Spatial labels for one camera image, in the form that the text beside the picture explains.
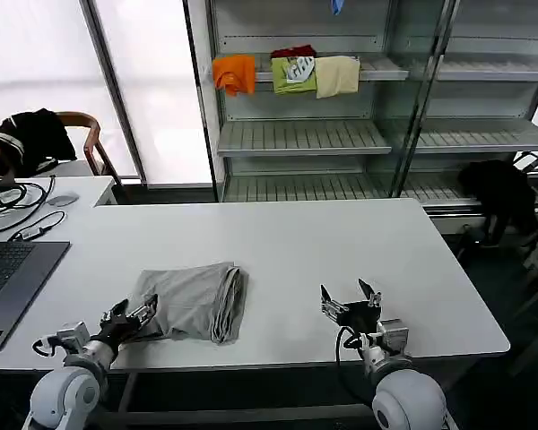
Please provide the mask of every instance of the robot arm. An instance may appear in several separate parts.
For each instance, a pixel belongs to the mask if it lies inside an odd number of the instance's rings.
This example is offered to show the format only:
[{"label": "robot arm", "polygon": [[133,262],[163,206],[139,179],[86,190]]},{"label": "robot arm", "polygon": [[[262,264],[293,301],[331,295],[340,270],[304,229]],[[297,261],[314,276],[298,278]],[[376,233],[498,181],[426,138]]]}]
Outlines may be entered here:
[{"label": "robot arm", "polygon": [[375,389],[367,406],[378,424],[389,430],[440,430],[447,423],[447,401],[438,383],[412,368],[404,354],[408,328],[400,320],[379,321],[381,294],[359,279],[365,300],[341,304],[321,286],[321,310],[351,333],[343,345],[356,349],[365,377]]},{"label": "robot arm", "polygon": [[155,315],[157,296],[126,314],[127,300],[104,313],[101,331],[91,336],[83,322],[67,324],[55,335],[34,343],[45,357],[62,347],[67,356],[64,367],[46,374],[30,397],[30,413],[24,430],[82,430],[106,390],[106,374],[117,357],[119,345],[130,340]]}]

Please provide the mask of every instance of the computer mouse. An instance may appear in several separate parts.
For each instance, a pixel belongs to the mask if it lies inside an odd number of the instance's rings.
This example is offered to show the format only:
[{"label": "computer mouse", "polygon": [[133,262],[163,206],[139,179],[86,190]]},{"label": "computer mouse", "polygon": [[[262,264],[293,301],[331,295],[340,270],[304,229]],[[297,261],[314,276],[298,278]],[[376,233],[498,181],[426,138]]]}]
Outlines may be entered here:
[{"label": "computer mouse", "polygon": [[69,192],[67,194],[57,195],[56,197],[52,197],[50,200],[47,201],[47,204],[51,206],[56,206],[57,208],[63,208],[64,206],[68,206],[78,200],[80,196],[76,193]]}]

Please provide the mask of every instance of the blue object on shelf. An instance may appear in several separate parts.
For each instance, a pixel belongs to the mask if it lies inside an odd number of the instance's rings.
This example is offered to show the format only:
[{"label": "blue object on shelf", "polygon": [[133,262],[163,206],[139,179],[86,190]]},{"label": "blue object on shelf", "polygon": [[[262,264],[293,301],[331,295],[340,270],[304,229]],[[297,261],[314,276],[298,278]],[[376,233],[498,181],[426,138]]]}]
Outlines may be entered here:
[{"label": "blue object on shelf", "polygon": [[343,9],[344,0],[331,0],[331,9],[333,9],[333,15],[338,15]]}]

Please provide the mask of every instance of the folded clothes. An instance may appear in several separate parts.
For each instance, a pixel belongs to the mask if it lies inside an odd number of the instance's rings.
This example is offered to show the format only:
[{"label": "folded clothes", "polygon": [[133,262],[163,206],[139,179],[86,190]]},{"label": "folded clothes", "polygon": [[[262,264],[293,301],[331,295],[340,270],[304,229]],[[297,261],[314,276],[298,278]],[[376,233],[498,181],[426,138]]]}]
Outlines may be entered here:
[{"label": "folded clothes", "polygon": [[128,309],[158,295],[158,309],[138,340],[236,340],[243,317],[246,276],[231,262],[177,271],[143,271]]},{"label": "folded clothes", "polygon": [[325,56],[315,60],[317,98],[359,90],[360,61],[349,56]]},{"label": "folded clothes", "polygon": [[[312,56],[272,59],[271,68],[275,94],[315,91],[317,80],[315,70],[313,70],[314,63],[315,58]],[[308,77],[304,74],[303,69],[311,70]]]},{"label": "folded clothes", "polygon": [[225,56],[213,60],[213,80],[217,89],[225,88],[230,96],[238,92],[255,92],[255,58],[253,56]]},{"label": "folded clothes", "polygon": [[302,47],[277,49],[271,53],[271,58],[287,58],[288,56],[317,56],[317,52],[312,46],[303,45]]}]

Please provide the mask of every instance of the orange cloth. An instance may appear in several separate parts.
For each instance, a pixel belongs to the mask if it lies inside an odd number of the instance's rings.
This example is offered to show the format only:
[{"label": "orange cloth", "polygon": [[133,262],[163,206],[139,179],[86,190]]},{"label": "orange cloth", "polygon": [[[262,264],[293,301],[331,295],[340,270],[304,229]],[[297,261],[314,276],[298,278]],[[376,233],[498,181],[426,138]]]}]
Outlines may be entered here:
[{"label": "orange cloth", "polygon": [[238,92],[255,92],[255,58],[253,56],[226,56],[213,60],[213,80],[216,88],[225,88],[230,96]]}]

